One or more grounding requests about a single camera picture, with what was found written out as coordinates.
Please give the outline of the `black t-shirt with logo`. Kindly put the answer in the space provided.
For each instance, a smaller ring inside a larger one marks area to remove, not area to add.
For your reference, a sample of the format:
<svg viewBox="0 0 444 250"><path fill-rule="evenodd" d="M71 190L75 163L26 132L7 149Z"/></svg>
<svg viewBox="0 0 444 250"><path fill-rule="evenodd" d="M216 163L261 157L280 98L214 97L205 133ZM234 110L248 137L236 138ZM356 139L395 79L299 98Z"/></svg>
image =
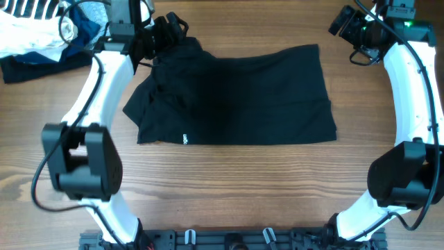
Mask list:
<svg viewBox="0 0 444 250"><path fill-rule="evenodd" d="M336 139L316 44L218 58L189 37L161 52L124 114L140 144L313 144Z"/></svg>

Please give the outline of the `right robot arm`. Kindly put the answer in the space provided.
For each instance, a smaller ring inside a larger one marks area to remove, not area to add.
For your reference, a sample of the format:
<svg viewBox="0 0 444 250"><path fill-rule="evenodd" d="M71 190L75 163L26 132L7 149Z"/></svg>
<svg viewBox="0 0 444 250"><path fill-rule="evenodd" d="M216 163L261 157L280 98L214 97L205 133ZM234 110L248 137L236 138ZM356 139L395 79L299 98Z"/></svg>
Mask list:
<svg viewBox="0 0 444 250"><path fill-rule="evenodd" d="M443 109L435 77L436 35L415 18L412 1L345 6L330 33L349 42L368 64L383 63L395 106L394 147L375 160L366 191L324 226L326 249L355 248L392 219L418 211L416 230L443 198Z"/></svg>

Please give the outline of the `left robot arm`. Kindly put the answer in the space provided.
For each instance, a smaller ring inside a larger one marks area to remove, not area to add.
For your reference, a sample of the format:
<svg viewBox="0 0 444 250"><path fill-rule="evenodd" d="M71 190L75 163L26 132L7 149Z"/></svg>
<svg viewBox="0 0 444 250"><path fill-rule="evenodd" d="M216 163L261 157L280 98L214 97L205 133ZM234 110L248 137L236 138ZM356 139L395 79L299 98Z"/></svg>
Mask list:
<svg viewBox="0 0 444 250"><path fill-rule="evenodd" d="M110 35L100 37L89 51L92 68L71 110L59 124L42 130L45 156L31 184L34 204L37 180L48 167L53 189L77 201L99 225L97 249L154 249L139 218L120 193L123 166L110 135L117 104L144 58L185 38L188 25L174 12L156 19L132 17L110 24Z"/></svg>

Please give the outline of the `navy blue garment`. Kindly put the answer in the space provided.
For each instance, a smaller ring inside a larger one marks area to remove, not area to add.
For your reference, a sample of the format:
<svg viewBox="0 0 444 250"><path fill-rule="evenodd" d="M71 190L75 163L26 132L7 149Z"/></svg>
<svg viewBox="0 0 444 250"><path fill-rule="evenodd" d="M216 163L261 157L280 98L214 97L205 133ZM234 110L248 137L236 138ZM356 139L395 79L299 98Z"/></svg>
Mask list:
<svg viewBox="0 0 444 250"><path fill-rule="evenodd" d="M69 18L77 28L77 36L71 41L72 44L86 47L98 34L100 25L89 20L79 7L74 7L69 11ZM56 49L49 52L29 52L24 55L15 56L19 63L37 64L55 64L62 63L68 58L80 53L79 49L68 46L63 51Z"/></svg>

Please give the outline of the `black white striped garment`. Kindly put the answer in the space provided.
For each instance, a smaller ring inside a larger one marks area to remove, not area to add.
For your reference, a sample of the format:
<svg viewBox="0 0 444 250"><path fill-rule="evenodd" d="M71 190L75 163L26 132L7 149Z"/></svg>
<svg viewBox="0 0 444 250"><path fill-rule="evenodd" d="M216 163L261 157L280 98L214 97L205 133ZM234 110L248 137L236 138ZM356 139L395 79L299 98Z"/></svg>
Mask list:
<svg viewBox="0 0 444 250"><path fill-rule="evenodd" d="M52 19L61 16L68 1L63 0L1 0L1 11L14 17Z"/></svg>

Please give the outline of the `white garment on pile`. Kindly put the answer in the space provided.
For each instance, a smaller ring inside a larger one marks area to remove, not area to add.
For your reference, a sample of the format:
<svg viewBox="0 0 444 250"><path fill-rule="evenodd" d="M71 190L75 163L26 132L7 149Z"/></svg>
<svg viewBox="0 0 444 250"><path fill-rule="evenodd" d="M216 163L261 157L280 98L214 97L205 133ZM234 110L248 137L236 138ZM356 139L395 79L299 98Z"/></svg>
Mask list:
<svg viewBox="0 0 444 250"><path fill-rule="evenodd" d="M59 34L60 20L64 39L76 39L78 28L68 17L30 19L1 11L1 58L36 52L58 62L68 46Z"/></svg>

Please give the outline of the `black folded garment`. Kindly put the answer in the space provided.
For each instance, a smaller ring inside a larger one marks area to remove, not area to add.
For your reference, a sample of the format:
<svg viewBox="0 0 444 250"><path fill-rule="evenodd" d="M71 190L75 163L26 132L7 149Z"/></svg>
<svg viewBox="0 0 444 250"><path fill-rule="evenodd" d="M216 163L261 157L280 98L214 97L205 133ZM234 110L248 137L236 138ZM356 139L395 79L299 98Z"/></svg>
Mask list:
<svg viewBox="0 0 444 250"><path fill-rule="evenodd" d="M86 53L77 49L65 49L59 61L54 61L37 52L1 59L3 81L6 84L21 83L43 76L58 74L92 64Z"/></svg>

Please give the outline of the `left grey rail clamp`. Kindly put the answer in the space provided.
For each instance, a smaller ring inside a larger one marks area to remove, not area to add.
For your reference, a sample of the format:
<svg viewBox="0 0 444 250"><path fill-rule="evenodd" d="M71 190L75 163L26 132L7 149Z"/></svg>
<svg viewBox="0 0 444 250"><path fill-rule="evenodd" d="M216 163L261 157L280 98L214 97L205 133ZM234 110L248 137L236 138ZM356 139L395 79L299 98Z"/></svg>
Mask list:
<svg viewBox="0 0 444 250"><path fill-rule="evenodd" d="M194 229L188 229L184 234L185 245L195 245L196 244L196 232Z"/></svg>

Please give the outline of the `grey rail clamp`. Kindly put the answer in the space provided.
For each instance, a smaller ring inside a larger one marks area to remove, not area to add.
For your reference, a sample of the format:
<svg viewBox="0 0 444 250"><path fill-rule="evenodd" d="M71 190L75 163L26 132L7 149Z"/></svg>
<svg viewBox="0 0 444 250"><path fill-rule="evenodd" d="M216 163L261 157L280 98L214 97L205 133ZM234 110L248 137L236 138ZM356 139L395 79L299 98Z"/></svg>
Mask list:
<svg viewBox="0 0 444 250"><path fill-rule="evenodd" d="M270 227L267 227L262 231L262 233L268 248L270 250L278 250L278 248L276 247L276 236L274 230Z"/></svg>
<svg viewBox="0 0 444 250"><path fill-rule="evenodd" d="M188 229L184 234L185 245L195 245L196 244L196 232L194 229Z"/></svg>

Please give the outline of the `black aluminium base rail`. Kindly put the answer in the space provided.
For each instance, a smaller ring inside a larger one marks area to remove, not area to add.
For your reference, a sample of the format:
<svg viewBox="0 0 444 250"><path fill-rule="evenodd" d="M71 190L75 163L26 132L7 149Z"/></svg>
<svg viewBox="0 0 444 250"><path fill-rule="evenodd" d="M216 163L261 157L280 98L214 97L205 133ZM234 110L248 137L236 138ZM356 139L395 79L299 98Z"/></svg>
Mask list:
<svg viewBox="0 0 444 250"><path fill-rule="evenodd" d="M262 231L196 231L196 244L185 245L185 231L150 230L144 231L140 245L142 249L158 250L269 249ZM324 246L321 240L322 228L293 228L291 230L274 230L274 233L277 249L285 250L388 250L389 247L383 228L373 233L368 241L352 242L343 246L339 243Z"/></svg>

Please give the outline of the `right grey rail clamp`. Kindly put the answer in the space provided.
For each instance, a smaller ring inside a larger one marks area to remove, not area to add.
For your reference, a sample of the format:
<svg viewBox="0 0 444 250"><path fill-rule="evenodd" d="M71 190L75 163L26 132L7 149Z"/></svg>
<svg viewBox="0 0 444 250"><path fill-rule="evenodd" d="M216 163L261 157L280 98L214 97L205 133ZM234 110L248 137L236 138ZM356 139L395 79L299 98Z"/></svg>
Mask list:
<svg viewBox="0 0 444 250"><path fill-rule="evenodd" d="M278 248L276 247L276 236L274 230L270 227L267 227L262 231L262 233L268 248L270 250L278 250Z"/></svg>

